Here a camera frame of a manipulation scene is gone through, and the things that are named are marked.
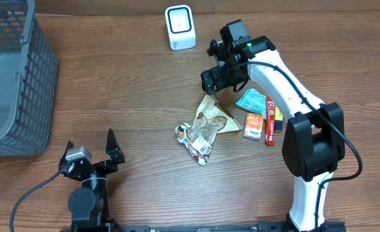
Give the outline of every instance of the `plastic wrapper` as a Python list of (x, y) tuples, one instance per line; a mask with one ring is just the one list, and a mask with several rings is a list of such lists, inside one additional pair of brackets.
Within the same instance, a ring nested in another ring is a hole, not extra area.
[(276, 106), (274, 131), (282, 132), (282, 130), (283, 130), (283, 115), (281, 114), (279, 108)]
[(267, 97), (267, 120), (266, 120), (266, 140), (265, 144), (275, 146), (274, 125), (275, 124), (275, 104), (270, 97)]
[(247, 90), (235, 104), (249, 112), (260, 114), (266, 119), (266, 96), (260, 94), (254, 88)]
[(259, 140), (261, 137), (261, 128), (263, 127), (263, 119), (264, 117), (262, 115), (247, 113), (243, 136)]
[(242, 126), (212, 96), (206, 95), (197, 109), (191, 124), (183, 123), (175, 128), (177, 139), (189, 150), (202, 166), (210, 160), (210, 154), (218, 133), (241, 130)]

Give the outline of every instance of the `mesh basket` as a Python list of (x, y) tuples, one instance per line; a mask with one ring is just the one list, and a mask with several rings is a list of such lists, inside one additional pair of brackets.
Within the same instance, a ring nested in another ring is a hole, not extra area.
[(34, 0), (0, 1), (0, 155), (48, 146), (58, 62), (35, 18)]

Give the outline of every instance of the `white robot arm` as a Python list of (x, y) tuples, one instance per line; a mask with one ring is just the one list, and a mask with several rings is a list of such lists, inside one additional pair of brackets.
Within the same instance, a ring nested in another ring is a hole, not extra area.
[[(211, 95), (233, 86), (238, 92), (236, 86), (244, 82), (243, 87), (249, 79), (263, 88), (287, 122), (282, 153), (295, 177), (286, 227), (298, 232), (322, 226), (323, 231), (330, 231), (323, 216), (327, 183), (318, 191), (345, 155), (345, 143), (332, 128), (343, 134), (343, 111), (336, 103), (325, 105), (310, 93), (283, 63), (274, 44), (264, 36), (252, 39), (240, 20), (228, 23), (220, 34), (223, 41), (212, 40), (207, 50), (218, 66), (201, 73), (203, 90)], [(321, 131), (313, 134), (312, 127)]]
[[(308, 102), (316, 109), (320, 108), (324, 102), (310, 93), (294, 76), (294, 74), (286, 67), (277, 50), (266, 50), (257, 53), (250, 61), (266, 62), (277, 65), (294, 81), (300, 92), (307, 98)], [(280, 72), (267, 66), (258, 64), (248, 65), (248, 75), (252, 81), (260, 85), (263, 90), (274, 101), (275, 105), (280, 109), (285, 120), (294, 117), (297, 112), (303, 114), (312, 110), (297, 95), (292, 85), (281, 75)], [(319, 183), (325, 179), (331, 178), (333, 172), (325, 172), (313, 178), (312, 181), (306, 182), (302, 177), (294, 177), (294, 198), (293, 206), (290, 210), (289, 217), (299, 231), (311, 231), (315, 228), (315, 203)], [(319, 206), (319, 226), (325, 222), (323, 216), (323, 206), (325, 203), (327, 184), (322, 190)]]

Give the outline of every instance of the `black cable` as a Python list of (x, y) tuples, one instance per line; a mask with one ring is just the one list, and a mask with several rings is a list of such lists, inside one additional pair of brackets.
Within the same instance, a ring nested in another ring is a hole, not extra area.
[(298, 96), (301, 98), (301, 100), (303, 101), (303, 103), (305, 103), (312, 111), (315, 111), (317, 113), (317, 115), (323, 120), (323, 122), (325, 124), (327, 124), (330, 128), (332, 128), (344, 141), (345, 143), (347, 144), (347, 146), (349, 146), (349, 148), (353, 151), (353, 153), (355, 154), (355, 157), (357, 159), (357, 165), (358, 165), (358, 169), (356, 171), (355, 174), (351, 175), (351, 176), (348, 176), (348, 177), (334, 177), (334, 178), (329, 178), (329, 179), (326, 179), (324, 181), (322, 181), (320, 184), (319, 184), (319, 189), (317, 190), (317, 198), (316, 198), (316, 209), (315, 209), (315, 213), (314, 213), (314, 216), (315, 216), (315, 231), (319, 231), (319, 225), (318, 225), (318, 221), (317, 219), (319, 218), (319, 204), (320, 204), (320, 197), (321, 197), (321, 190), (324, 188), (324, 184), (328, 183), (328, 182), (331, 182), (331, 181), (338, 181), (338, 180), (352, 180), (356, 177), (358, 177), (360, 175), (360, 173), (362, 172), (362, 169), (363, 169), (363, 163), (362, 163), (362, 159), (360, 158), (360, 155), (359, 153), (357, 152), (356, 148), (353, 146), (353, 144), (346, 138), (345, 135), (343, 135), (328, 119), (326, 119), (325, 116), (323, 116), (318, 110), (316, 110), (308, 101), (307, 101), (307, 98), (300, 92), (299, 88), (294, 84), (293, 80), (287, 75), (287, 73), (285, 73), (282, 69), (280, 69), (278, 66), (276, 65), (273, 65), (273, 64), (269, 64), (269, 63), (265, 63), (265, 62), (259, 62), (259, 61), (248, 61), (248, 62), (245, 62), (245, 63), (241, 63), (241, 64), (237, 64), (233, 67), (231, 67), (230, 69), (227, 70), (227, 74), (232, 71), (232, 70), (235, 70), (236, 68), (238, 67), (241, 67), (241, 66), (244, 66), (244, 65), (249, 65), (249, 64), (258, 64), (258, 65), (263, 65), (263, 66), (267, 66), (267, 67), (271, 67), (273, 68), (274, 70), (278, 71), (279, 73), (281, 73), (281, 75), (283, 75), (286, 80), (292, 85), (292, 88), (296, 91), (296, 93), (298, 94)]
[(62, 171), (58, 171), (53, 177), (49, 178), (48, 180), (44, 181), (42, 184), (34, 187), (33, 189), (29, 190), (27, 193), (25, 193), (17, 202), (16, 202), (16, 205), (14, 207), (14, 210), (12, 210), (12, 214), (10, 215), (10, 220), (9, 220), (9, 228), (10, 228), (10, 232), (14, 232), (14, 217), (15, 217), (15, 213), (16, 213), (16, 210), (17, 210), (17, 207), (19, 206), (19, 204), (27, 197), (29, 196), (31, 193), (33, 193), (34, 191), (38, 190), (39, 188), (41, 188), (42, 186), (44, 186), (45, 184), (48, 184), (49, 182), (53, 181), (56, 177), (58, 177), (60, 174), (62, 173)]
[(246, 86), (246, 84), (247, 84), (247, 82), (248, 82), (248, 79), (240, 86), (240, 88), (238, 88), (237, 89), (237, 85), (235, 85), (234, 87), (233, 87), (233, 91), (234, 91), (234, 93), (238, 93), (238, 92), (240, 92), (240, 90), (242, 90), (243, 88), (244, 88), (244, 86)]

